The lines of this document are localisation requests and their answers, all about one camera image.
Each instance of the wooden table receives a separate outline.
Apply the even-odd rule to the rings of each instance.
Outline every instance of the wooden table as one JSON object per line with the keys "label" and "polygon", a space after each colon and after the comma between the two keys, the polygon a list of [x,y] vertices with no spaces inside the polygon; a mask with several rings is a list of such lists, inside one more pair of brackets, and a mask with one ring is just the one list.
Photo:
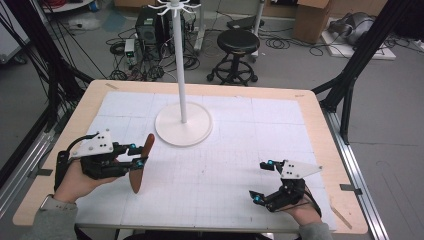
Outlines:
{"label": "wooden table", "polygon": [[[92,82],[80,101],[70,121],[58,139],[44,169],[55,169],[57,153],[70,142],[83,136],[95,118],[103,98],[109,91],[177,94],[174,83],[124,82],[96,80]],[[349,184],[327,123],[316,96],[308,90],[186,85],[187,95],[241,96],[249,98],[282,99],[297,101],[305,122],[316,161],[322,165],[323,181],[329,194],[330,206],[336,219],[336,233],[364,234],[368,231],[361,208],[352,191],[342,191],[340,184]],[[32,225],[35,213],[47,194],[53,192],[54,172],[51,176],[38,176],[17,210],[13,222],[16,225]]]}

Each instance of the white pole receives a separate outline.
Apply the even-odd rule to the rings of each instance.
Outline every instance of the white pole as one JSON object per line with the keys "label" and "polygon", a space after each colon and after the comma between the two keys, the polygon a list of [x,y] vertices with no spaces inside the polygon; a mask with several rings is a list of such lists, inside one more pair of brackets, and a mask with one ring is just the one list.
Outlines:
{"label": "white pole", "polygon": [[184,59],[183,59],[183,43],[181,39],[181,18],[180,10],[173,9],[172,11],[172,26],[174,29],[174,41],[175,41],[175,60],[177,62],[177,79],[178,79],[178,90],[180,92],[180,108],[181,108],[181,122],[187,123],[187,108],[185,100],[185,79],[184,79]]}

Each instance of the black metal strut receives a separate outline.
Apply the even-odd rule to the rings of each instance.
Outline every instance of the black metal strut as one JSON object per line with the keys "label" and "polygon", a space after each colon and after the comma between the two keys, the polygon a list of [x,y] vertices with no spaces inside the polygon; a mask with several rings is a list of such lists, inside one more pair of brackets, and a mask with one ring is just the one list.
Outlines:
{"label": "black metal strut", "polygon": [[320,102],[321,107],[329,112],[336,112],[337,105],[344,99],[340,135],[347,145],[355,82],[396,24],[407,13],[413,1],[388,0],[343,71],[336,78],[312,89],[315,94],[331,89],[326,98]]}

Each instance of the computer tower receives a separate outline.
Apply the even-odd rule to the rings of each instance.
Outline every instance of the computer tower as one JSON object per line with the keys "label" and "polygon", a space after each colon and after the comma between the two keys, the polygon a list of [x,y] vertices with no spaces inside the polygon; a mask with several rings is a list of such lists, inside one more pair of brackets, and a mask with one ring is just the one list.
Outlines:
{"label": "computer tower", "polygon": [[135,30],[141,46],[143,60],[161,60],[161,48],[165,42],[162,18],[158,10],[142,6]]}

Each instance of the wrist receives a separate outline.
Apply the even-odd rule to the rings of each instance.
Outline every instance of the wrist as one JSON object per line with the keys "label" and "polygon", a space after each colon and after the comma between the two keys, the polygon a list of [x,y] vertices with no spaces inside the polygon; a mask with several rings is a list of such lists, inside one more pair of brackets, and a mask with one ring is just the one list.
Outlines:
{"label": "wrist", "polygon": [[311,223],[322,223],[321,217],[315,211],[313,207],[311,208],[294,208],[292,211],[288,212],[294,220],[300,225],[304,226]]}
{"label": "wrist", "polygon": [[75,203],[68,203],[68,202],[62,202],[60,200],[57,200],[53,198],[52,194],[47,195],[47,197],[44,199],[43,203],[40,206],[41,211],[47,211],[47,210],[74,210],[77,208],[77,205]]}
{"label": "wrist", "polygon": [[70,196],[69,193],[60,191],[60,187],[57,189],[56,193],[53,195],[53,198],[57,201],[64,203],[75,203],[77,201],[77,197]]}

